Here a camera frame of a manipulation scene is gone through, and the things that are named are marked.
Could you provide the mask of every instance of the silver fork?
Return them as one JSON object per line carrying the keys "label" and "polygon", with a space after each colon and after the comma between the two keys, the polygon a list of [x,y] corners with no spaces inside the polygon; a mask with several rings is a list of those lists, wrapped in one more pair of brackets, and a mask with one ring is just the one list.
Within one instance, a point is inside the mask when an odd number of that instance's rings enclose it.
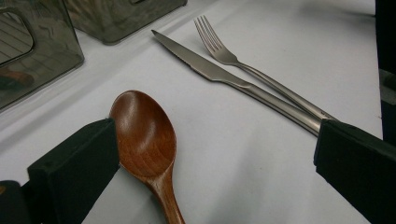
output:
{"label": "silver fork", "polygon": [[278,91],[283,96],[297,104],[301,109],[306,112],[314,115],[319,119],[336,119],[324,110],[319,107],[313,105],[309,101],[305,100],[303,97],[298,95],[297,93],[289,90],[279,82],[274,79],[268,77],[264,73],[259,70],[244,64],[240,63],[236,56],[232,54],[220,41],[219,37],[216,35],[206,16],[201,16],[194,20],[195,26],[197,27],[198,33],[204,42],[206,48],[209,50],[210,54],[214,59],[216,59],[219,63],[233,65],[239,67],[245,71],[248,71],[250,74],[254,75],[256,78],[264,82],[266,85],[273,88],[275,91]]}

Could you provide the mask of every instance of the wooden spoon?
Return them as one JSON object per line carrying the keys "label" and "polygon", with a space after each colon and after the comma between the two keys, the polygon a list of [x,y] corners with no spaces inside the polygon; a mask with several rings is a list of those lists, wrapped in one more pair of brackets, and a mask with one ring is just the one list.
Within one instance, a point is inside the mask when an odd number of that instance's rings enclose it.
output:
{"label": "wooden spoon", "polygon": [[120,163],[145,183],[161,202],[168,223],[184,223],[172,186],[176,135],[169,118],[152,98],[126,91],[114,102]]}

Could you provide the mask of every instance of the white surface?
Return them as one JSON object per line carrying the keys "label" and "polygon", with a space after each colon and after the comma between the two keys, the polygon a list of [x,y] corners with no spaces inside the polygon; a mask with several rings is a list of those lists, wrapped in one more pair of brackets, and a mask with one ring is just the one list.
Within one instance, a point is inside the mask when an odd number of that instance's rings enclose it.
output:
{"label": "white surface", "polygon": [[[195,74],[150,30],[214,62],[192,21],[206,15],[242,62],[381,137],[374,14],[374,0],[190,0],[116,46],[78,32],[86,62],[0,114],[0,179],[24,184],[32,162],[107,118],[119,94],[139,90],[176,130],[174,188],[187,223],[367,223],[315,172],[311,133]],[[237,68],[221,67],[268,90]],[[149,190],[123,169],[84,221],[164,222]]]}

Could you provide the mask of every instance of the silver knife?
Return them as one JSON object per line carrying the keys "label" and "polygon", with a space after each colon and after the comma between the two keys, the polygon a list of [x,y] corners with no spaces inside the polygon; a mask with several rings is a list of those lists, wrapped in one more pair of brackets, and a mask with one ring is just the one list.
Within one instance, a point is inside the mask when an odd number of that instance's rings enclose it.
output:
{"label": "silver knife", "polygon": [[285,117],[293,120],[309,132],[318,136],[320,129],[321,120],[306,114],[304,111],[290,105],[271,93],[260,89],[250,82],[234,76],[219,66],[213,64],[207,59],[194,53],[193,51],[181,46],[172,39],[152,30],[155,37],[162,43],[167,49],[174,53],[179,59],[188,64],[195,72],[209,79],[210,81],[217,81],[227,84],[236,88],[237,90],[253,97],[254,99],[262,102],[265,105],[270,106],[275,111],[284,115]]}

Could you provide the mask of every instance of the spoon handle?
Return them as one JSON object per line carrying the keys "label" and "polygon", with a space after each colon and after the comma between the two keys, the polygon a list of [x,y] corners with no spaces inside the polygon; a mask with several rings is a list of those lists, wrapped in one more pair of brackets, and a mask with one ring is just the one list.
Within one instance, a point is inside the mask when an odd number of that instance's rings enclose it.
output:
{"label": "spoon handle", "polygon": [[162,175],[148,179],[148,186],[160,201],[168,224],[184,224],[185,222],[178,209],[173,191],[172,170],[173,164]]}

